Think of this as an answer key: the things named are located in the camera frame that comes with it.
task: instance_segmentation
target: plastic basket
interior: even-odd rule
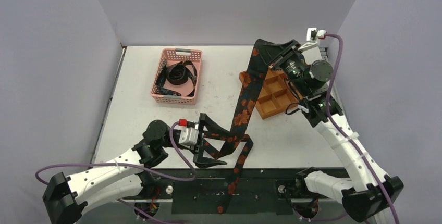
[[[182,48],[165,48],[161,53],[161,58],[156,70],[155,79],[153,81],[151,95],[157,103],[173,103],[173,104],[188,104],[195,105],[197,103],[198,83],[200,81],[201,60],[203,52],[194,49],[182,49]],[[193,96],[174,96],[174,95],[158,95],[158,87],[155,84],[156,79],[161,73],[161,69],[166,64],[167,66],[173,65],[180,61],[192,61],[197,69],[197,82],[195,85],[195,93]],[[174,88],[173,85],[167,81],[164,87],[179,92],[179,88]]]

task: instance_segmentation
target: basket handle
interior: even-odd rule
[[[188,49],[188,48],[176,48],[175,49],[175,53],[177,55],[181,55],[181,56],[190,56],[191,52],[192,52],[192,50]]]

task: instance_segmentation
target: orange wooden box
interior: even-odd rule
[[[241,82],[244,81],[244,74],[245,71],[239,73],[239,80]],[[286,77],[282,71],[268,70],[263,88],[255,105],[262,119],[282,113],[290,103],[298,102],[287,88],[284,81]]]

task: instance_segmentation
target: black strap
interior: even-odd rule
[[[191,65],[193,68],[193,74],[190,72],[190,70],[186,67],[187,65]],[[165,89],[164,83],[166,83],[166,80],[169,81],[173,85],[182,85],[186,83],[188,80],[192,80],[193,83],[193,90],[192,92],[187,96],[194,96],[195,94],[195,87],[197,84],[197,68],[195,65],[187,60],[187,61],[181,61],[179,63],[170,65],[169,67],[167,64],[164,64],[164,66],[161,69],[161,73],[159,74],[158,78],[156,79],[155,85],[157,86],[157,94],[159,95],[175,95],[175,96],[181,96],[180,93]]]

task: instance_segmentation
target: red connector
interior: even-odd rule
[[[186,127],[187,126],[187,120],[186,119],[180,119],[179,120],[179,125],[182,127]]]

